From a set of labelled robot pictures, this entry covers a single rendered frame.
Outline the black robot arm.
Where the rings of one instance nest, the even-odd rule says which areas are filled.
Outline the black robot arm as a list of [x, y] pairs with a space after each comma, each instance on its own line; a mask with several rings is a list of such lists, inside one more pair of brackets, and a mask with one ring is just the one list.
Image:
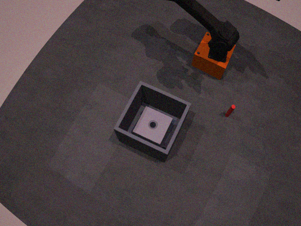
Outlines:
[[196, 0], [170, 1], [178, 4], [210, 32], [208, 58], [225, 63], [228, 51], [232, 50], [240, 37], [237, 28], [229, 21], [219, 21]]

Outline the red peg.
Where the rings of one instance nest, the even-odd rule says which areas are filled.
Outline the red peg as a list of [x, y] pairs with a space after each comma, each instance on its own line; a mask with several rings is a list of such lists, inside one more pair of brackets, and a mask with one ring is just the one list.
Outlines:
[[232, 111], [233, 111], [234, 109], [235, 109], [235, 105], [232, 105], [232, 106], [230, 107], [230, 109], [226, 112], [225, 116], [226, 116], [226, 117], [229, 117], [230, 114], [232, 113]]

